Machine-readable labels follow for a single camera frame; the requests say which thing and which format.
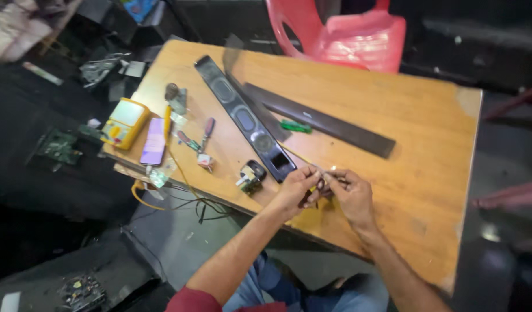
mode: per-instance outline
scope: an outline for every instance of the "yellow wire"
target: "yellow wire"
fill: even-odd
[[[176,166],[179,169],[179,173],[181,173],[181,177],[183,178],[183,181],[185,182],[187,187],[189,187],[189,190],[191,191],[191,193],[193,193],[193,195],[197,199],[200,199],[200,196],[197,194],[197,192],[195,192],[193,187],[189,184],[189,181],[187,181],[187,177],[185,177],[185,173],[183,172],[183,169],[181,169],[181,166],[179,165],[179,163],[177,162],[176,158],[174,157],[172,151],[170,150],[170,141],[168,140],[168,133],[170,132],[170,125],[172,123],[172,121],[170,120],[171,113],[172,113],[172,108],[170,107],[170,105],[166,105],[165,114],[164,114],[164,141],[165,141],[164,148],[168,151],[168,154],[173,159],[173,161],[176,163]],[[137,195],[137,193],[135,193],[135,189],[145,189],[145,187],[143,186],[143,182],[141,180],[139,180],[139,179],[135,180],[133,186],[131,186],[131,193],[133,194],[135,199],[137,199],[141,204],[149,206],[150,208],[154,208],[154,209],[158,209],[158,210],[165,210],[164,208],[160,208],[160,207],[151,205],[151,204],[149,204],[147,202],[144,202]]]
[[[298,152],[295,152],[294,150],[290,149],[289,147],[287,147],[287,145],[283,144],[282,142],[278,141],[279,145],[285,149],[286,151],[292,153],[293,155],[299,157],[300,159],[302,159],[304,162],[314,166],[314,167],[317,167],[317,165],[315,165],[313,162],[311,162],[309,159],[307,159],[306,157],[302,156],[301,154],[299,154]]]
[[[181,166],[179,165],[179,163],[177,162],[176,158],[174,157],[172,151],[170,150],[170,141],[168,140],[168,133],[170,132],[170,125],[172,124],[172,121],[170,120],[170,115],[172,114],[172,107],[170,107],[170,105],[166,105],[165,107],[165,114],[164,114],[164,141],[165,141],[165,149],[168,151],[168,154],[170,155],[170,157],[173,159],[173,161],[176,163],[176,166],[178,167],[179,169],[179,173],[181,173],[181,177],[183,178],[183,181],[185,182],[185,184],[187,185],[187,187],[189,188],[189,190],[191,191],[191,193],[193,193],[193,195],[196,197],[196,198],[200,198],[199,195],[197,195],[197,192],[195,192],[195,190],[193,189],[193,187],[189,184],[189,181],[187,181],[187,178],[185,177],[185,173],[183,173],[183,169],[181,169]]]
[[[141,180],[139,180],[139,179],[135,180],[135,183],[133,183],[133,186],[131,186],[131,193],[133,194],[133,197],[135,197],[135,199],[137,199],[141,204],[143,204],[145,206],[149,206],[150,208],[154,208],[154,209],[158,209],[158,210],[165,210],[164,208],[160,208],[160,207],[151,205],[151,204],[149,204],[147,202],[144,202],[137,195],[137,193],[135,193],[135,189],[145,189],[145,187],[143,186],[143,182]]]

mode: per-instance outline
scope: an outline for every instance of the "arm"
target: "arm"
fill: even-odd
[[[204,291],[224,305],[235,293],[245,274],[282,225],[300,213],[298,207],[305,193],[320,180],[314,167],[291,172],[274,199],[225,246],[202,265],[186,284],[187,288]],[[308,198],[319,197],[318,191]]]
[[[410,268],[378,229],[370,183],[349,170],[333,170],[324,174],[324,179],[337,196],[351,227],[372,255],[399,311],[450,312],[450,308]]]

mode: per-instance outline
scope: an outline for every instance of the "smartphone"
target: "smartphone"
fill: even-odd
[[[141,164],[160,165],[164,154],[164,145],[164,118],[152,118],[148,128],[147,141],[141,155]]]

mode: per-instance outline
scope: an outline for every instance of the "person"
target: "person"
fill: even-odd
[[[305,198],[313,186],[317,188]],[[282,275],[262,252],[285,222],[313,207],[320,196],[333,194],[386,288],[376,287],[375,277],[362,276],[323,294],[310,292]],[[262,291],[275,302],[266,304]],[[304,167],[288,174],[271,202],[193,274],[166,312],[385,311],[387,292],[401,312],[450,311],[376,225],[367,181],[349,170],[320,172]]]

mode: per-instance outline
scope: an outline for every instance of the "pink plastic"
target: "pink plastic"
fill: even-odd
[[[314,0],[266,3],[274,34],[286,55],[376,72],[399,72],[406,22],[387,13],[389,0],[378,0],[364,14],[330,17],[325,26]],[[304,54],[291,44],[283,23],[297,35]]]

